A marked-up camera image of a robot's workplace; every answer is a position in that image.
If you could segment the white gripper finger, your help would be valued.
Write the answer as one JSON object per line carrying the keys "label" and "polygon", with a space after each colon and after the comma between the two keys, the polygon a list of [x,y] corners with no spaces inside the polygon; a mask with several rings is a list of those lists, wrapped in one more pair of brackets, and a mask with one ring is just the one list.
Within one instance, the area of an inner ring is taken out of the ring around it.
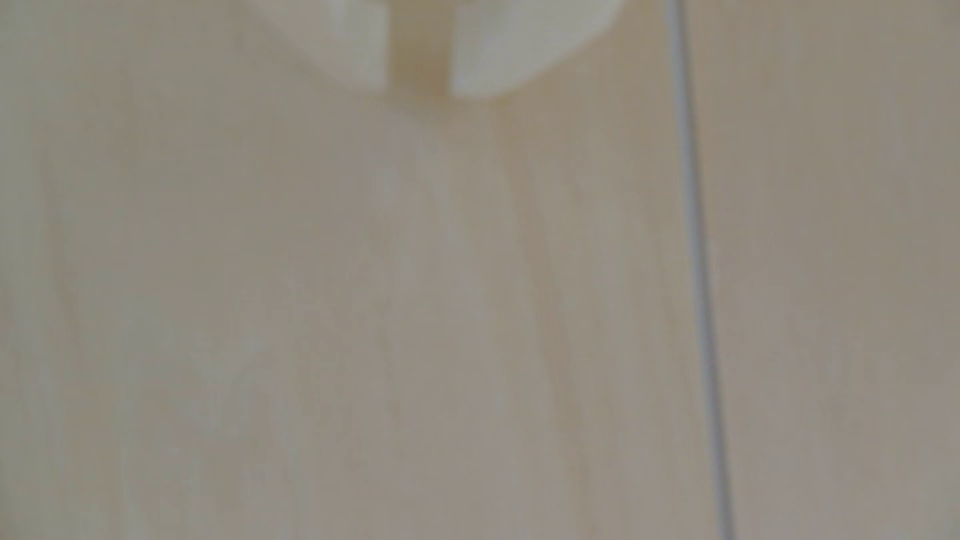
{"label": "white gripper finger", "polygon": [[360,92],[390,80],[390,8],[383,1],[250,1],[313,68]]}
{"label": "white gripper finger", "polygon": [[625,1],[469,1],[454,9],[449,93],[513,92],[610,30]]}

